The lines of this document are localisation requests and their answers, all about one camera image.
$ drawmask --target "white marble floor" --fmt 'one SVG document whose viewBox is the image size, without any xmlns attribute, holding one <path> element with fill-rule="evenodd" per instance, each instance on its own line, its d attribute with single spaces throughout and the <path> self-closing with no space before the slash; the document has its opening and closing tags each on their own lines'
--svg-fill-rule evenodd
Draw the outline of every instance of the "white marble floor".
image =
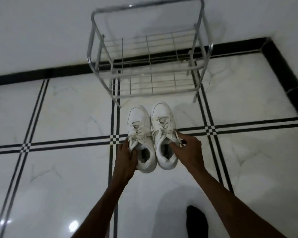
<svg viewBox="0 0 298 238">
<path fill-rule="evenodd" d="M 162 100 L 177 128 L 202 142 L 208 172 L 298 237 L 298 115 L 265 57 L 213 58 L 203 88 L 196 103 L 186 93 L 121 99 L 118 109 L 92 74 L 0 86 L 0 235 L 71 237 L 108 185 L 129 110 L 150 113 Z M 206 214 L 209 237 L 229 237 L 180 162 L 135 173 L 109 237 L 187 237 L 190 204 Z"/>
</svg>

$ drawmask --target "white sneaker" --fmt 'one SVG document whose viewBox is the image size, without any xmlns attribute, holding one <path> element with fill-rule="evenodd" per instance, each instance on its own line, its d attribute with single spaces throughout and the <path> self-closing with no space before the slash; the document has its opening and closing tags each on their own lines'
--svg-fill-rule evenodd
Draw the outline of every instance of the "white sneaker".
<svg viewBox="0 0 298 238">
<path fill-rule="evenodd" d="M 182 144 L 175 127 L 171 108 L 165 102 L 159 102 L 151 111 L 152 137 L 156 148 L 158 164 L 163 169 L 173 169 L 178 158 L 173 153 L 170 143 Z"/>
<path fill-rule="evenodd" d="M 127 117 L 129 151 L 138 150 L 137 169 L 143 173 L 154 171 L 157 166 L 151 123 L 148 111 L 139 105 L 130 110 Z"/>
</svg>

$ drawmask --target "sneaker insole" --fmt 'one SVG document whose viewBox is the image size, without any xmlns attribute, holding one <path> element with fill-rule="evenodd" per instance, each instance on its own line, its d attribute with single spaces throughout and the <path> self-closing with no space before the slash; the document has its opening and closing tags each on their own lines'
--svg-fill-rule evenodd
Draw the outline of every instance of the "sneaker insole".
<svg viewBox="0 0 298 238">
<path fill-rule="evenodd" d="M 162 152 L 162 155 L 165 156 L 168 160 L 173 155 L 173 150 L 171 149 L 171 147 L 170 147 L 169 144 L 163 144 L 163 145 L 161 145 L 161 152 Z"/>
<path fill-rule="evenodd" d="M 146 163 L 147 160 L 150 158 L 150 151 L 147 148 L 138 150 L 138 160 L 142 163 Z"/>
</svg>

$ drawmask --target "white wall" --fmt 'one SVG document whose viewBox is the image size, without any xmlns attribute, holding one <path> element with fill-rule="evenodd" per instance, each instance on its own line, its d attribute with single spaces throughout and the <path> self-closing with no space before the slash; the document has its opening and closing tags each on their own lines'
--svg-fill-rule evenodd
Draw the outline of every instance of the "white wall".
<svg viewBox="0 0 298 238">
<path fill-rule="evenodd" d="M 298 78 L 298 2 L 272 39 Z"/>
<path fill-rule="evenodd" d="M 86 63 L 95 7 L 141 0 L 0 0 L 0 75 Z M 215 43 L 271 36 L 298 0 L 205 0 Z M 106 36 L 131 36 L 194 22 L 198 5 L 100 16 Z"/>
</svg>

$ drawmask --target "metal shoe rack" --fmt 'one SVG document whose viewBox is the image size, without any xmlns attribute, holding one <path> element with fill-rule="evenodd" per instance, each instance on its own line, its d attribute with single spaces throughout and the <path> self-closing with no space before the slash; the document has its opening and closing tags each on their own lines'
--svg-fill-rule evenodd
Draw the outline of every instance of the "metal shoe rack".
<svg viewBox="0 0 298 238">
<path fill-rule="evenodd" d="M 88 64 L 119 107 L 117 102 L 119 98 L 183 92 L 195 92 L 193 98 L 195 102 L 213 50 L 212 35 L 204 15 L 204 1 L 200 0 L 198 21 L 192 25 L 192 29 L 133 39 L 106 40 L 97 28 L 95 16 L 184 1 L 192 0 L 141 2 L 133 5 L 99 8 L 92 12 L 92 29 L 87 51 Z M 207 52 L 200 35 L 201 22 L 207 34 Z M 99 39 L 99 47 L 96 60 L 93 61 L 91 52 L 95 33 Z M 197 40 L 200 44 L 200 52 L 195 52 Z M 105 61 L 101 59 L 102 54 L 105 55 Z M 199 65 L 195 62 L 197 58 L 203 60 L 199 62 Z M 189 75 L 191 72 L 194 73 L 195 80 Z M 112 94 L 115 79 L 120 79 L 120 93 L 117 95 Z"/>
</svg>

